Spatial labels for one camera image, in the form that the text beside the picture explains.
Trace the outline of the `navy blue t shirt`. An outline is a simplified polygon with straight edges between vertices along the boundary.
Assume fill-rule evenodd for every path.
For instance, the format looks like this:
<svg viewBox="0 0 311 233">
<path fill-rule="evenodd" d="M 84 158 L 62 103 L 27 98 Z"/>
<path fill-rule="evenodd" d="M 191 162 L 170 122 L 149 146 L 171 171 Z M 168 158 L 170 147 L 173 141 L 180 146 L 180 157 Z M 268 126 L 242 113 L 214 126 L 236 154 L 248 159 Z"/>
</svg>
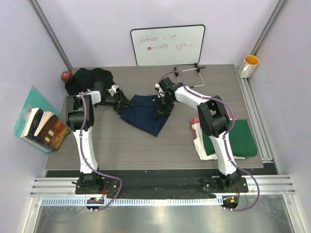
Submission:
<svg viewBox="0 0 311 233">
<path fill-rule="evenodd" d="M 156 118 L 156 96 L 134 95 L 131 102 L 134 106 L 127 107 L 120 115 L 120 118 L 128 124 L 158 136 L 166 124 L 170 114 L 161 118 Z"/>
</svg>

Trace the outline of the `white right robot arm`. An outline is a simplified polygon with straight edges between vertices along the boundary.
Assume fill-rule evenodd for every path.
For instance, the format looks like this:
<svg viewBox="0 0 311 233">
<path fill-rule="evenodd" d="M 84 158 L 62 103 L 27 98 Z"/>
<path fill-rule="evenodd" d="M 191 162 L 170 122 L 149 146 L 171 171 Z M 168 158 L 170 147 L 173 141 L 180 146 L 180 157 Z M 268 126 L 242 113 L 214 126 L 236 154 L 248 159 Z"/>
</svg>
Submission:
<svg viewBox="0 0 311 233">
<path fill-rule="evenodd" d="M 209 97 L 193 91 L 183 83 L 174 84 L 169 77 L 155 85 L 155 116 L 161 118 L 171 113 L 172 105 L 181 102 L 197 110 L 200 127 L 212 141 L 217 160 L 220 188 L 226 192 L 236 188 L 241 173 L 233 158 L 229 142 L 230 119 L 225 103 L 219 96 Z"/>
</svg>

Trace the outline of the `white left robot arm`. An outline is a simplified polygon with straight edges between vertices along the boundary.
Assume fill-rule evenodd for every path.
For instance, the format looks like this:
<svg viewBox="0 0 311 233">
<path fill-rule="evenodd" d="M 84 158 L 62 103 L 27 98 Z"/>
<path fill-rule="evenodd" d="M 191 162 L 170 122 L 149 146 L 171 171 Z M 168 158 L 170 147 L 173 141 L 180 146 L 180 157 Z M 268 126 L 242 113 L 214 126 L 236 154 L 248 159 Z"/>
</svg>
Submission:
<svg viewBox="0 0 311 233">
<path fill-rule="evenodd" d="M 132 103 L 118 85 L 106 87 L 103 82 L 96 82 L 93 89 L 70 95 L 66 99 L 66 124 L 75 137 L 80 158 L 80 175 L 76 186 L 94 194 L 100 193 L 104 186 L 92 142 L 95 122 L 93 108 L 98 105 L 112 106 L 115 112 L 122 112 Z"/>
</svg>

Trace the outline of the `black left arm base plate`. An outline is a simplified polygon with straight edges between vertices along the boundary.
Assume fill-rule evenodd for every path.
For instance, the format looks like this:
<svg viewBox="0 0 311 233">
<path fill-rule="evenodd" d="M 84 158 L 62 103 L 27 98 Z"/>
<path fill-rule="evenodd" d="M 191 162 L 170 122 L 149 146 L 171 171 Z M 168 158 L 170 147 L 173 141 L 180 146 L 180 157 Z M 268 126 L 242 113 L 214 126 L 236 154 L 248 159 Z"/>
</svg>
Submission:
<svg viewBox="0 0 311 233">
<path fill-rule="evenodd" d="M 102 179 L 102 184 L 81 184 L 78 181 L 71 182 L 76 186 L 75 194 L 77 195 L 95 195 L 95 194 L 107 194 L 114 195 L 117 193 L 120 187 L 120 181 L 111 178 Z"/>
</svg>

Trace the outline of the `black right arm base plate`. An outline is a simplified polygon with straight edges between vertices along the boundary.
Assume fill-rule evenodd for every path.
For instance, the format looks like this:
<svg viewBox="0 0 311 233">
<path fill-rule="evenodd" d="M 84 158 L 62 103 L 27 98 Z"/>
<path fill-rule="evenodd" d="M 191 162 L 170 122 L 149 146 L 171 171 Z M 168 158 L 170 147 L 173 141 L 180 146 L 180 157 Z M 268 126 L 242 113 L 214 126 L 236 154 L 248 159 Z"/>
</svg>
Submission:
<svg viewBox="0 0 311 233">
<path fill-rule="evenodd" d="M 199 179 L 201 183 L 200 191 L 206 194 L 212 193 L 248 193 L 246 178 L 242 177 L 236 184 L 225 187 L 221 184 L 219 177 L 203 177 Z"/>
</svg>

